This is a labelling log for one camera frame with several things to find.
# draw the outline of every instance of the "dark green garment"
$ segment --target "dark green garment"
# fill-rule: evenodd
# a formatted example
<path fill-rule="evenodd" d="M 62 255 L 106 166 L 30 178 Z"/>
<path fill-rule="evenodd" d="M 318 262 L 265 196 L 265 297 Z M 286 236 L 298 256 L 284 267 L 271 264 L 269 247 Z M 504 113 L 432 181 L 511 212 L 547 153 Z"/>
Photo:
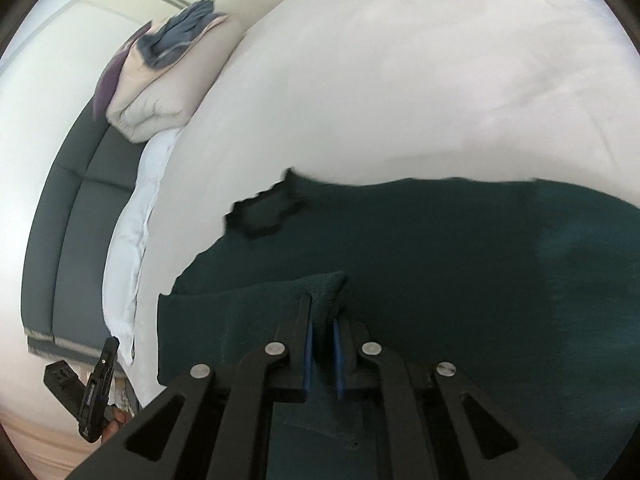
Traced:
<path fill-rule="evenodd" d="M 236 205 L 172 296 L 336 270 L 350 277 L 351 317 L 376 340 L 415 362 L 454 362 L 580 478 L 602 478 L 638 424 L 635 207 L 546 181 L 349 187 L 289 173 Z M 161 376 L 183 316 L 159 314 Z"/>

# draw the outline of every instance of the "white pillow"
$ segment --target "white pillow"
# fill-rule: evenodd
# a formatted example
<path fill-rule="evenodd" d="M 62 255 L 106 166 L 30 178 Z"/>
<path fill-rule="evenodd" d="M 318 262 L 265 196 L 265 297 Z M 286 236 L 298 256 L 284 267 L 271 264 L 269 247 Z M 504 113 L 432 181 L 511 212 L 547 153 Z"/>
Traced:
<path fill-rule="evenodd" d="M 148 239 L 147 223 L 156 204 L 164 168 L 181 130 L 159 132 L 146 144 L 138 165 L 136 189 L 111 236 L 102 280 L 102 313 L 111 335 L 120 340 L 121 364 L 133 362 L 133 325 L 140 267 Z"/>

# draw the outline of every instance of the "upholstered headboard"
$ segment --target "upholstered headboard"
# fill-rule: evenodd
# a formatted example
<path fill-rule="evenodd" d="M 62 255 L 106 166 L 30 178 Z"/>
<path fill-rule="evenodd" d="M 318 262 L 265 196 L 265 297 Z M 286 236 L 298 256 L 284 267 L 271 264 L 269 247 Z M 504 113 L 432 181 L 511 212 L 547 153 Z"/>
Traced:
<path fill-rule="evenodd" d="M 118 217 L 136 183 L 144 144 L 82 110 L 47 177 L 22 273 L 30 351 L 95 365 L 109 336 L 102 275 Z"/>

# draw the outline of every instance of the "silver screw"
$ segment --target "silver screw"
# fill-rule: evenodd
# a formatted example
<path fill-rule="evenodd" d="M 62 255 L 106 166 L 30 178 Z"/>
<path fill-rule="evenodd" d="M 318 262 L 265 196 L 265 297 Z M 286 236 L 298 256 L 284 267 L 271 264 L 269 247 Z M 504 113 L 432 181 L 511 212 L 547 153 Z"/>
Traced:
<path fill-rule="evenodd" d="M 453 377 L 456 374 L 456 365 L 443 361 L 436 366 L 436 371 L 443 377 Z"/>
<path fill-rule="evenodd" d="M 382 352 L 382 346 L 375 341 L 369 341 L 362 345 L 362 353 L 364 355 L 378 355 L 380 352 Z"/>
<path fill-rule="evenodd" d="M 205 377 L 209 377 L 209 374 L 211 373 L 211 368 L 203 364 L 193 365 L 191 367 L 190 373 L 191 373 L 191 377 L 193 377 L 194 379 L 204 379 Z"/>
<path fill-rule="evenodd" d="M 269 355 L 282 355 L 285 351 L 285 346 L 279 341 L 273 341 L 264 347 L 264 351 Z"/>

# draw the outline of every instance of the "mattress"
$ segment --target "mattress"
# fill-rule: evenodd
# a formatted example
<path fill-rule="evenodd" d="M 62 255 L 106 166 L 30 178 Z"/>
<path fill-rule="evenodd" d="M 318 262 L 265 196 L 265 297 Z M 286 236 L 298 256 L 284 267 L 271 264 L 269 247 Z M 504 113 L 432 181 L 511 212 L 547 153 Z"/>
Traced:
<path fill-rule="evenodd" d="M 545 178 L 640 206 L 640 57 L 602 0 L 286 0 L 177 141 L 124 368 L 161 390 L 156 305 L 286 168 L 325 182 Z"/>

